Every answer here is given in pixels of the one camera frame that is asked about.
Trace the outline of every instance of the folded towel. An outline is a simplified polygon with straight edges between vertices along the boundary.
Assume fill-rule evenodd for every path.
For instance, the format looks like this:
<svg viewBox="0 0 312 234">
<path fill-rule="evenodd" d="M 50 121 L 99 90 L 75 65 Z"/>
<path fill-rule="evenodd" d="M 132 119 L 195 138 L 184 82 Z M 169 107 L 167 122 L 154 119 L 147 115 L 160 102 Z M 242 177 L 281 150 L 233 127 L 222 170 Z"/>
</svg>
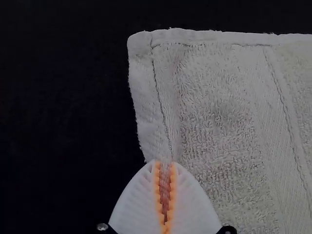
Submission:
<svg viewBox="0 0 312 234">
<path fill-rule="evenodd" d="M 157 30 L 128 52 L 147 161 L 182 164 L 239 233 L 311 233 L 312 35 Z"/>
</svg>

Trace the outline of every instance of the metal screw head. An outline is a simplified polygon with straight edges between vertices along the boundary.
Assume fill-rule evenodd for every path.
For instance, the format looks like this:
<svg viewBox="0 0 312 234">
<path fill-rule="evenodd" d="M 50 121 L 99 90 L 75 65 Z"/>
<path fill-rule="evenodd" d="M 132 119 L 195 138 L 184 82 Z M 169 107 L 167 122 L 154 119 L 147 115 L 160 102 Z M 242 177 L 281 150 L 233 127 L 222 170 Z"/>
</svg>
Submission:
<svg viewBox="0 0 312 234">
<path fill-rule="evenodd" d="M 99 231 L 106 231 L 106 230 L 108 229 L 108 225 L 105 224 L 105 223 L 99 223 L 99 224 L 97 225 L 97 229 L 98 229 Z"/>
</svg>

